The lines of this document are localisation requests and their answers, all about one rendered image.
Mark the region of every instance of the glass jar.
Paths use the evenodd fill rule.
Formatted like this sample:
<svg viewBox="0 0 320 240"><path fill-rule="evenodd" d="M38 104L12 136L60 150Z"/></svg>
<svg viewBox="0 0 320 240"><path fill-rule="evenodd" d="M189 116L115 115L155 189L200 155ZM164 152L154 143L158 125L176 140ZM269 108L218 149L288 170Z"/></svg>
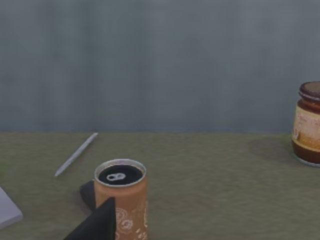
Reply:
<svg viewBox="0 0 320 240"><path fill-rule="evenodd" d="M320 167L320 81L300 86L296 104L292 147L304 164Z"/></svg>

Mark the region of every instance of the brown table surface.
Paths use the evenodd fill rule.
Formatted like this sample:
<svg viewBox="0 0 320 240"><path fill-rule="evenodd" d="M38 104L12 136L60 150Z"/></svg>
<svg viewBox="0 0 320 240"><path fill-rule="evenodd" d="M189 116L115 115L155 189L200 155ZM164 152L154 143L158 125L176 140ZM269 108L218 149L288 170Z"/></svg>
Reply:
<svg viewBox="0 0 320 240"><path fill-rule="evenodd" d="M1 133L0 186L24 219L1 240L62 240L86 217L77 195L100 163L146 165L150 240L317 240L320 169L283 134L102 133L63 175L89 133Z"/></svg>

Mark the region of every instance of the jar lid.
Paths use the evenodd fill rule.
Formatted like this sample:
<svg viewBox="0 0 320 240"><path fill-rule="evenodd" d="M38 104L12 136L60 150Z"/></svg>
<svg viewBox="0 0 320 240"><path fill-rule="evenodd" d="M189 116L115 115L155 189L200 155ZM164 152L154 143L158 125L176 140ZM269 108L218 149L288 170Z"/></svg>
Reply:
<svg viewBox="0 0 320 240"><path fill-rule="evenodd" d="M305 82L300 86L299 95L309 100L320 102L320 81Z"/></svg>

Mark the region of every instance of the yellow label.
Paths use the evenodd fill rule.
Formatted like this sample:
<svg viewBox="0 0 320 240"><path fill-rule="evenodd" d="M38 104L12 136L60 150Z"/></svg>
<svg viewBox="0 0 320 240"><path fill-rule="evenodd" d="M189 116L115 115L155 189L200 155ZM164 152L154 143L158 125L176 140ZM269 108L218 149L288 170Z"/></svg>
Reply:
<svg viewBox="0 0 320 240"><path fill-rule="evenodd" d="M320 152L320 114L297 106L292 140L304 149Z"/></svg>

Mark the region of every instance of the gray curtain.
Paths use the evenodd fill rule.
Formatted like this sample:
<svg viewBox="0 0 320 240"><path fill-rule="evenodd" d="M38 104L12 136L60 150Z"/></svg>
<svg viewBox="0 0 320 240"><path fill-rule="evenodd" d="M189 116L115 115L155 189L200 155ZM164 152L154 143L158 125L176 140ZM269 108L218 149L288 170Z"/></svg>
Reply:
<svg viewBox="0 0 320 240"><path fill-rule="evenodd" d="M2 0L0 131L289 132L318 0Z"/></svg>

